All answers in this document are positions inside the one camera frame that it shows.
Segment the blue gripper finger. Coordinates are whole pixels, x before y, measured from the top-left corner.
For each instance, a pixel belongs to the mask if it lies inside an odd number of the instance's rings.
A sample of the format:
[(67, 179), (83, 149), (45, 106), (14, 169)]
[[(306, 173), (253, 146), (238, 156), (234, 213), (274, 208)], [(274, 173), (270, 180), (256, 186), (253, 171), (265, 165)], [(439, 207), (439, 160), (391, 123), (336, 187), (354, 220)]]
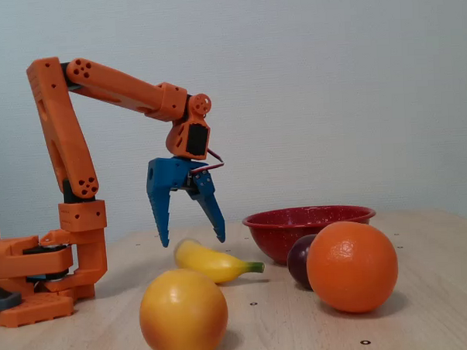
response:
[(156, 230), (160, 236), (162, 247), (169, 245), (169, 220), (170, 220), (170, 189), (168, 187), (147, 187), (146, 193), (152, 208), (156, 222)]
[(224, 243), (226, 238), (225, 219), (215, 197), (215, 186), (210, 173), (203, 170), (199, 173), (189, 173), (187, 176), (187, 186), (190, 188), (188, 194), (201, 206), (212, 224), (218, 241)]

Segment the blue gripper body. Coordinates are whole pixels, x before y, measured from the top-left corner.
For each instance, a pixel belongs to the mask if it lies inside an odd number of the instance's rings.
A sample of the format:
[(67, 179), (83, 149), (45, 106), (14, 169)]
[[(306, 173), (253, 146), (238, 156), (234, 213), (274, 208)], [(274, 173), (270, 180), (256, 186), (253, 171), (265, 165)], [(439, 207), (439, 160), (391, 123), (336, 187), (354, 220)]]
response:
[(146, 192), (151, 194), (156, 190), (214, 190), (215, 186), (208, 170), (194, 172), (206, 166), (206, 163), (180, 157), (150, 160)]

